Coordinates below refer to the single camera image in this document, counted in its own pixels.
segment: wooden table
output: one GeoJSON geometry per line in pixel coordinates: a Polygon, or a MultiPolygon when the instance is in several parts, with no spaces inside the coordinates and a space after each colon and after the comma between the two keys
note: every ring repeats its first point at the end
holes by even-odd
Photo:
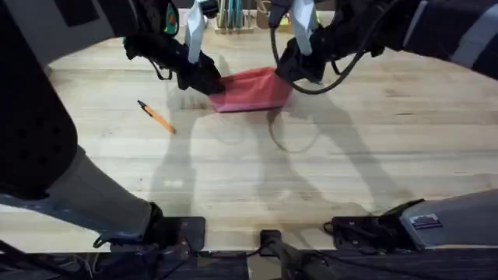
{"type": "MultiPolygon", "coordinates": [[[[278,39],[282,51],[289,35],[278,39]]],[[[265,31],[209,30],[203,50],[223,75],[275,64],[265,31]]],[[[498,184],[498,82],[444,62],[366,56],[338,88],[295,92],[280,114],[217,114],[202,94],[159,81],[147,60],[128,61],[120,40],[51,67],[88,155],[167,215],[206,217],[206,249],[254,249],[261,229],[281,229],[298,247],[330,248],[319,229],[332,216],[498,184]]],[[[325,76],[324,84],[335,79],[331,69],[325,76]]],[[[0,208],[0,225],[0,238],[31,252],[88,251],[97,237],[9,207],[0,208]]]]}

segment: metal bracket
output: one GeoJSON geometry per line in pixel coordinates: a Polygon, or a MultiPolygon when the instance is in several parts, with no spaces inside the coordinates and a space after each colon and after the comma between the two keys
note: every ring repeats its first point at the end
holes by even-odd
{"type": "MultiPolygon", "coordinates": [[[[265,244],[268,244],[270,240],[282,241],[282,233],[277,229],[263,229],[259,233],[259,244],[264,246],[265,244]]],[[[277,257],[269,247],[263,247],[259,252],[259,255],[262,257],[277,257]]]]}
{"type": "MultiPolygon", "coordinates": [[[[166,250],[178,250],[181,253],[199,252],[205,245],[205,219],[203,217],[165,217],[162,218],[168,230],[167,239],[171,239],[172,247],[166,250]]],[[[157,245],[143,244],[112,244],[112,252],[144,252],[157,247],[157,245]]]]}
{"type": "Polygon", "coordinates": [[[399,205],[381,216],[334,217],[324,225],[324,231],[334,237],[338,250],[359,250],[364,254],[420,250],[399,217],[404,210],[422,201],[399,205]]]}

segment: mounting plate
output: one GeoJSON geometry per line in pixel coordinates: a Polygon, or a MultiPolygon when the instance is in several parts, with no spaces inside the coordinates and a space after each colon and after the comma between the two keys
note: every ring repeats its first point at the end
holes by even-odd
{"type": "MultiPolygon", "coordinates": [[[[167,232],[167,240],[171,240],[171,247],[166,250],[171,250],[177,247],[180,252],[198,252],[205,245],[205,219],[204,217],[165,217],[162,218],[162,226],[167,232]]],[[[111,252],[147,252],[157,248],[157,245],[111,245],[111,252]]]]}
{"type": "Polygon", "coordinates": [[[355,234],[351,230],[341,230],[339,225],[349,225],[358,229],[370,227],[374,219],[378,217],[334,217],[331,221],[333,228],[334,246],[337,250],[366,250],[368,252],[377,251],[372,249],[372,240],[365,239],[364,236],[355,234]]]}
{"type": "MultiPolygon", "coordinates": [[[[263,229],[259,233],[260,246],[266,244],[271,239],[282,240],[282,233],[277,229],[263,229]]],[[[262,257],[276,257],[275,254],[267,247],[262,248],[259,255],[262,257]]]]}

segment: black cable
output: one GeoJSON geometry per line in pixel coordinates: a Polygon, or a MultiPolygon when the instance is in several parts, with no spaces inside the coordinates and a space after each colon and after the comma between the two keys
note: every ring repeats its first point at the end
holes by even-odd
{"type": "Polygon", "coordinates": [[[330,230],[328,227],[329,226],[332,226],[332,223],[331,222],[326,222],[324,223],[324,225],[322,226],[323,230],[325,233],[327,233],[329,236],[334,236],[334,233],[333,233],[333,229],[330,230]]]}
{"type": "Polygon", "coordinates": [[[241,253],[241,254],[238,254],[238,255],[234,255],[234,256],[216,256],[216,255],[213,255],[213,254],[210,254],[210,255],[207,255],[207,256],[203,256],[203,255],[200,255],[199,253],[197,253],[196,255],[199,256],[199,257],[205,257],[205,258],[212,258],[212,259],[218,259],[218,260],[243,260],[243,259],[247,259],[249,257],[253,257],[257,254],[259,254],[261,252],[261,250],[265,249],[265,248],[270,248],[270,250],[272,249],[271,247],[269,247],[270,244],[274,243],[273,241],[269,240],[268,242],[266,243],[263,243],[257,250],[255,251],[252,251],[250,253],[241,253]]]}
{"type": "MultiPolygon", "coordinates": [[[[396,5],[398,4],[400,0],[394,0],[391,2],[391,4],[381,13],[380,16],[378,16],[374,21],[373,24],[370,25],[370,28],[366,32],[365,37],[363,38],[363,41],[358,47],[358,51],[356,52],[355,57],[352,59],[352,61],[348,64],[348,66],[342,71],[341,75],[329,86],[324,87],[323,89],[318,89],[318,90],[310,90],[310,89],[304,89],[298,85],[296,85],[294,82],[291,82],[290,85],[295,89],[298,90],[302,93],[305,94],[310,94],[310,95],[317,95],[317,94],[322,94],[326,93],[327,91],[334,89],[336,86],[338,86],[344,79],[349,75],[351,70],[355,67],[356,63],[361,59],[361,57],[365,54],[365,48],[368,45],[370,38],[374,34],[375,29],[377,28],[379,22],[385,17],[386,14],[396,5]]],[[[272,41],[272,52],[273,52],[273,58],[275,59],[275,62],[277,64],[277,68],[279,67],[280,59],[279,59],[279,52],[277,50],[276,42],[275,42],[275,28],[270,29],[270,39],[272,41]]]]}
{"type": "Polygon", "coordinates": [[[157,250],[153,250],[152,252],[149,252],[147,254],[142,254],[140,256],[140,259],[142,263],[144,264],[145,271],[146,271],[146,279],[147,280],[155,280],[156,279],[156,273],[159,270],[160,263],[163,259],[163,254],[162,252],[159,252],[157,250]],[[150,264],[148,261],[149,255],[155,254],[152,256],[153,262],[150,264]]]}
{"type": "Polygon", "coordinates": [[[168,77],[167,77],[167,78],[164,78],[164,77],[163,77],[163,75],[161,75],[161,71],[159,71],[159,69],[157,68],[157,66],[156,66],[156,64],[154,63],[154,61],[152,61],[152,59],[150,59],[150,58],[147,58],[147,59],[149,60],[150,64],[151,64],[151,65],[153,65],[154,70],[156,70],[156,75],[157,75],[157,78],[158,78],[159,80],[161,80],[161,81],[164,81],[164,80],[166,80],[166,81],[170,81],[170,80],[173,78],[173,73],[172,73],[172,71],[171,71],[171,70],[170,70],[170,74],[168,75],[168,77]]]}
{"type": "Polygon", "coordinates": [[[389,273],[392,273],[392,274],[404,275],[404,276],[410,276],[410,277],[417,277],[417,278],[425,279],[425,280],[448,280],[447,278],[441,278],[441,277],[432,276],[432,275],[424,275],[424,274],[421,274],[421,273],[418,273],[418,272],[403,271],[403,270],[399,270],[399,269],[395,269],[395,268],[386,268],[386,267],[377,266],[377,265],[374,265],[374,264],[362,264],[362,263],[358,263],[358,262],[355,262],[355,261],[350,261],[350,260],[346,260],[346,259],[343,259],[343,258],[340,258],[340,257],[332,256],[330,254],[326,254],[326,253],[320,252],[319,250],[314,250],[314,252],[317,253],[317,254],[320,254],[320,255],[322,255],[324,257],[328,257],[329,259],[331,259],[333,261],[337,261],[337,262],[340,262],[340,263],[343,263],[343,264],[353,265],[353,266],[356,266],[356,267],[368,268],[368,269],[375,270],[375,271],[384,271],[384,272],[389,272],[389,273]]]}
{"type": "Polygon", "coordinates": [[[336,75],[341,75],[341,71],[339,71],[339,67],[337,67],[337,63],[335,63],[335,61],[331,61],[331,64],[332,64],[332,69],[334,69],[334,73],[336,75]]]}
{"type": "Polygon", "coordinates": [[[190,256],[189,258],[187,258],[185,260],[179,261],[177,264],[175,264],[175,266],[173,266],[173,268],[171,268],[168,272],[166,272],[163,276],[159,277],[158,279],[164,280],[164,279],[168,278],[176,270],[178,270],[178,268],[181,268],[182,266],[186,265],[190,261],[190,259],[192,259],[192,258],[193,258],[193,256],[190,256]]]}
{"type": "Polygon", "coordinates": [[[67,271],[59,266],[52,264],[49,261],[42,261],[37,257],[33,257],[29,254],[22,252],[21,250],[11,246],[3,240],[0,240],[0,251],[4,252],[7,257],[11,257],[14,260],[23,261],[27,264],[33,265],[36,268],[43,269],[45,271],[50,271],[55,274],[59,274],[60,276],[64,276],[70,279],[75,280],[87,280],[88,278],[77,274],[72,271],[67,271]]]}

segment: wood grain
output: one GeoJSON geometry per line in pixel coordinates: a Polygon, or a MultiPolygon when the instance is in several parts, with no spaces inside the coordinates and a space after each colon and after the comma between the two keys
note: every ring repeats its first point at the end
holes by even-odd
{"type": "MultiPolygon", "coordinates": [[[[288,39],[279,34],[280,50],[288,39]]],[[[263,31],[208,30],[203,50],[224,75],[274,65],[263,31]]],[[[298,247],[331,248],[319,229],[332,216],[498,186],[498,83],[441,61],[387,51],[329,93],[293,93],[281,112],[241,114],[217,114],[202,94],[157,80],[147,60],[128,61],[120,40],[51,67],[88,155],[167,215],[206,217],[206,249],[254,249],[258,231],[274,228],[298,247]]],[[[1,207],[0,220],[0,237],[32,252],[92,250],[96,237],[20,209],[1,207]]]]}

